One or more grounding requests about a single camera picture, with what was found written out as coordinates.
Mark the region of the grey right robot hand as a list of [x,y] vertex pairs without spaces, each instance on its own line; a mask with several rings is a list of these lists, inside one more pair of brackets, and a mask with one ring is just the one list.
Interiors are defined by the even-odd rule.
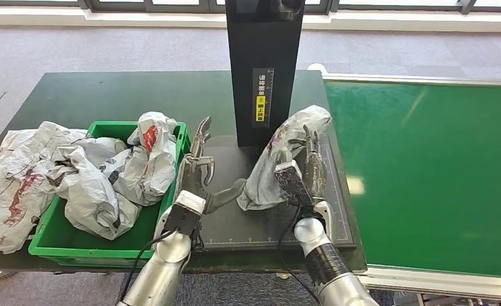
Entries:
[[321,144],[317,131],[311,131],[304,124],[305,131],[305,171],[303,182],[314,203],[325,200],[326,192],[326,167],[321,155]]

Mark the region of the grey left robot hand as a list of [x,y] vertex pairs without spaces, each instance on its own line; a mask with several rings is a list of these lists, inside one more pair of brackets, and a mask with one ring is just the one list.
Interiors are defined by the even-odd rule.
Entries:
[[246,180],[236,180],[230,188],[211,193],[205,188],[214,177],[215,159],[203,154],[207,140],[211,138],[208,133],[212,118],[204,118],[192,139],[190,151],[182,158],[177,174],[176,193],[182,190],[199,196],[205,200],[204,214],[212,214],[229,202],[237,199],[245,187]]

